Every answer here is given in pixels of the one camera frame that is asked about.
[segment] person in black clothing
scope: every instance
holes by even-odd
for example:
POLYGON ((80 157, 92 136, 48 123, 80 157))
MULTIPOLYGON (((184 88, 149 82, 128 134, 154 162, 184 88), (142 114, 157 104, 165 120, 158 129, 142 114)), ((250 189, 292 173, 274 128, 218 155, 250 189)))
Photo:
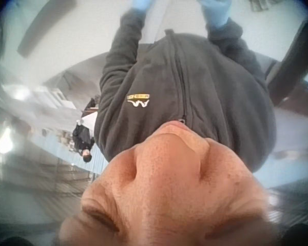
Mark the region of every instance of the person in black clothing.
POLYGON ((271 245, 252 172, 274 147, 274 108, 232 1, 200 2, 208 38, 166 31, 142 57, 151 0, 121 18, 94 130, 110 163, 62 224, 63 245, 271 245))
MULTIPOLYGON (((95 106, 95 99, 92 98, 86 106, 81 118, 87 116, 89 114, 87 110, 90 108, 94 108, 95 106)), ((78 124, 76 125, 76 128, 74 129, 72 134, 74 148, 83 157, 84 162, 90 162, 92 159, 90 151, 94 145, 94 138, 90 136, 90 130, 81 124, 82 121, 78 120, 77 122, 78 124)))

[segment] lips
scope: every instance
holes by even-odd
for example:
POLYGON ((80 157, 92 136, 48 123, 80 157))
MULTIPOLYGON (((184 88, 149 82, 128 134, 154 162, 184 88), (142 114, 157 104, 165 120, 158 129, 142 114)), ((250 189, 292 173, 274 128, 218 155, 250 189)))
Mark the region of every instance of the lips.
POLYGON ((173 121, 169 121, 163 125, 161 125, 161 127, 159 129, 162 129, 164 127, 167 127, 167 126, 175 126, 175 127, 178 127, 180 129, 183 129, 187 132, 191 132, 192 130, 190 128, 188 128, 186 125, 182 124, 181 122, 177 121, 177 120, 173 120, 173 121))

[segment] blue glove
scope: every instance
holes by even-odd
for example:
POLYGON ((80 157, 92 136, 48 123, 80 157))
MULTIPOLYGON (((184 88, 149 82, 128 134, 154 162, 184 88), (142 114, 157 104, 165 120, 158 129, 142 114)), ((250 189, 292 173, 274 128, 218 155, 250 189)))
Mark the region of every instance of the blue glove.
POLYGON ((210 28, 219 29, 227 23, 232 0, 199 0, 199 2, 210 28))
POLYGON ((132 7, 134 9, 138 9, 142 12, 147 12, 149 7, 151 6, 153 0, 133 0, 132 7))

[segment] black jacket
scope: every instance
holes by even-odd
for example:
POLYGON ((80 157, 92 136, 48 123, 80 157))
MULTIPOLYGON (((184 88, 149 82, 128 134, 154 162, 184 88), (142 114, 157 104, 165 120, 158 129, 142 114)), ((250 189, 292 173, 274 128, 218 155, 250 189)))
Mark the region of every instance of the black jacket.
MULTIPOLYGON (((85 111, 95 106, 96 106, 95 101, 92 98, 88 103, 88 105, 86 106, 81 117, 87 116, 87 113, 85 111)), ((92 146, 94 145, 94 139, 90 137, 89 129, 83 125, 80 126, 76 125, 72 133, 72 136, 73 136, 72 139, 74 142, 74 148, 78 151, 80 155, 82 155, 83 150, 91 150, 92 146)))
POLYGON ((275 117, 242 28, 229 19, 208 39, 167 31, 137 60, 144 20, 137 10, 122 17, 103 69, 94 135, 107 160, 181 119, 258 170, 275 143, 275 117))

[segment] yellow logo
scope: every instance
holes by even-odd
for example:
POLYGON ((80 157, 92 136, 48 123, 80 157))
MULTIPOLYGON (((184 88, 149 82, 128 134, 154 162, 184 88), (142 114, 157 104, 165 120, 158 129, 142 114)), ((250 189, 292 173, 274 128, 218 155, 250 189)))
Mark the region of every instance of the yellow logo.
POLYGON ((149 99, 149 94, 135 94, 127 97, 128 100, 131 99, 149 99))
POLYGON ((149 94, 135 94, 127 96, 127 101, 132 103, 134 107, 141 105, 143 108, 145 108, 149 103, 149 98, 149 94))

